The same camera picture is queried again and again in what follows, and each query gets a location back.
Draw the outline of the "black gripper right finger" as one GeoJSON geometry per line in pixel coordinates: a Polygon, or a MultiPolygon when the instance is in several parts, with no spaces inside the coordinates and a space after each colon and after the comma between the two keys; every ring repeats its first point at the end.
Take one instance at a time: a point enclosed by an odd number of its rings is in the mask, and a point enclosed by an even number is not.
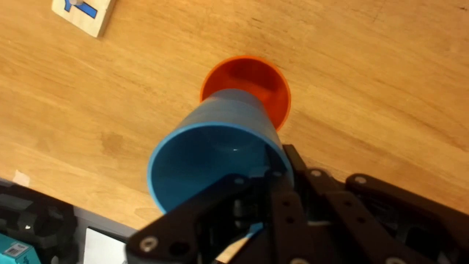
{"type": "Polygon", "coordinates": [[[364,174],[345,184],[285,147],[307,216],[358,264],[469,264],[469,216],[364,174]]]}

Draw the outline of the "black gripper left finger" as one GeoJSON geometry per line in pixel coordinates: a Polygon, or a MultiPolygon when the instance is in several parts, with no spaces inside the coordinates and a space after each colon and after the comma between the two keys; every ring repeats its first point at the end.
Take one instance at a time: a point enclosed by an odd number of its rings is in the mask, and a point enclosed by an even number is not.
{"type": "Polygon", "coordinates": [[[275,187],[292,188],[289,176],[279,171],[223,176],[135,232],[125,245],[128,264],[213,264],[253,226],[267,222],[275,187]]]}

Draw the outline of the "black and teal robot base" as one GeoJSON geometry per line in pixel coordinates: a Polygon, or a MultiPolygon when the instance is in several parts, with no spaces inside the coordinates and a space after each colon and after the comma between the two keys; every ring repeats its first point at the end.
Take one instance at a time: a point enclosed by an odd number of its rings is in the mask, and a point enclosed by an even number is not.
{"type": "Polygon", "coordinates": [[[0,184],[0,232],[31,245],[41,264],[77,264],[78,219],[71,204],[17,184],[0,184]]]}

